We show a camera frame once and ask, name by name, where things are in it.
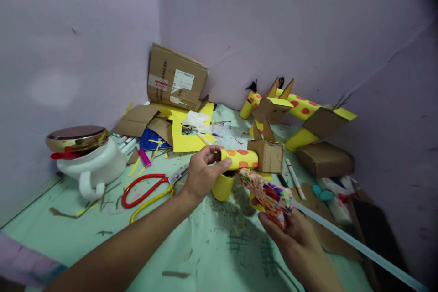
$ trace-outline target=black object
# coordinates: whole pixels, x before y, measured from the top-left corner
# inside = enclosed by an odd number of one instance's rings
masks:
[[[373,204],[349,198],[349,211],[359,240],[386,260],[409,273],[383,210]],[[365,272],[374,291],[414,291],[386,269],[366,258]]]
[[[289,188],[289,186],[286,183],[286,180],[284,180],[283,175],[277,174],[278,179],[280,180],[280,184],[282,184],[283,187]]]

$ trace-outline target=giraffe ear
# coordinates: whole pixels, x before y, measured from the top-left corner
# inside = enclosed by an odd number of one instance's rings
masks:
[[[271,89],[269,89],[268,95],[266,95],[267,97],[275,98],[275,95],[277,93],[278,83],[279,83],[279,79],[277,77],[277,79],[275,80],[275,82],[272,85]]]
[[[287,85],[287,87],[284,88],[284,91],[282,92],[282,94],[280,95],[280,99],[287,99],[287,97],[289,96],[289,94],[292,91],[292,86],[293,86],[293,79],[291,82],[289,82],[289,84]]]

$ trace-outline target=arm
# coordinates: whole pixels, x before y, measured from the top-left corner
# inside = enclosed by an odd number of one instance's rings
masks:
[[[210,192],[231,165],[217,162],[220,146],[206,146],[190,159],[186,184],[146,216],[108,239],[61,274],[46,291],[125,291],[161,243]]]
[[[256,205],[256,198],[251,203]],[[286,216],[284,231],[266,213],[260,212],[259,220],[277,244],[286,266],[309,292],[344,291],[312,224],[297,209]]]

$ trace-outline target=white tissue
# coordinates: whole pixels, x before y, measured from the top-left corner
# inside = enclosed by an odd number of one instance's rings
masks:
[[[204,113],[190,111],[182,124],[188,125],[202,133],[211,133],[210,127],[205,124],[205,121],[208,119],[209,116]]]

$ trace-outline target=paper tube with orange dots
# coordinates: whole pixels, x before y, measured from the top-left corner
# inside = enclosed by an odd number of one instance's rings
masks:
[[[228,170],[238,170],[241,168],[255,169],[259,166],[259,157],[254,151],[247,150],[220,150],[221,160],[229,157],[233,162]]]

